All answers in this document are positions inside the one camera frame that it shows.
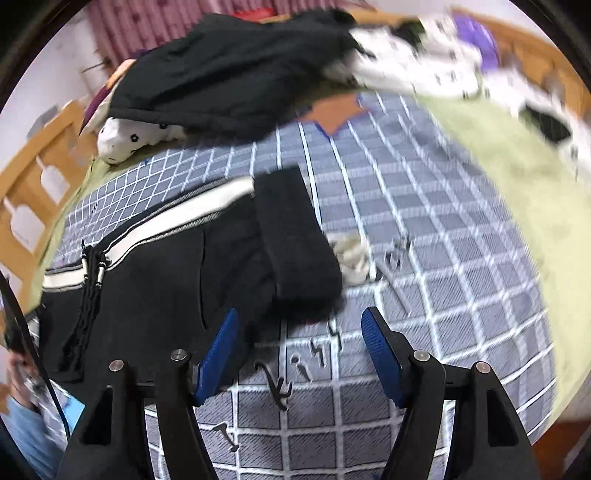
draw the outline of black jacket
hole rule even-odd
[[[109,116],[255,141],[290,120],[294,101],[356,42],[345,11],[259,24],[206,15],[184,38],[147,53],[113,94]]]
[[[40,313],[49,376],[84,403],[104,387],[114,359],[128,362],[140,382],[174,349],[202,359],[234,308],[240,332],[229,381],[265,322],[326,315],[342,289],[297,168],[184,192],[134,216],[85,256],[46,274]]]

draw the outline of checkered fabric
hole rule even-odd
[[[344,310],[328,322],[278,321],[263,332],[233,386],[196,410],[222,480],[365,480],[381,472],[402,414],[384,396],[363,344],[361,312],[370,305],[413,347],[442,362],[489,362],[532,441],[548,422],[556,379],[546,312],[502,199],[412,99],[371,92],[360,100],[371,113],[351,119],[334,138],[295,122],[252,145],[163,151],[92,193],[67,218],[55,266],[75,260],[82,239],[95,243],[184,189],[299,165],[325,232],[358,231],[374,258],[383,258],[392,239],[414,237],[395,273],[412,306],[409,317],[384,280],[348,288]],[[443,478],[453,411],[448,403],[432,480]],[[153,407],[146,422],[155,474],[168,478]]]

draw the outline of pink curtain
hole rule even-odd
[[[365,0],[93,0],[88,13],[100,52],[117,67],[138,50],[184,37],[209,12],[272,8],[278,15],[311,8],[357,5]]]

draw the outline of hand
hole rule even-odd
[[[8,384],[10,385],[10,394],[23,407],[32,410],[34,408],[31,403],[29,389],[26,387],[21,371],[25,371],[29,375],[36,375],[37,369],[33,364],[29,354],[21,355],[12,350],[8,351]]]

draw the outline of brown floor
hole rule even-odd
[[[542,480],[560,479],[564,459],[590,424],[591,421],[554,423],[534,444]]]

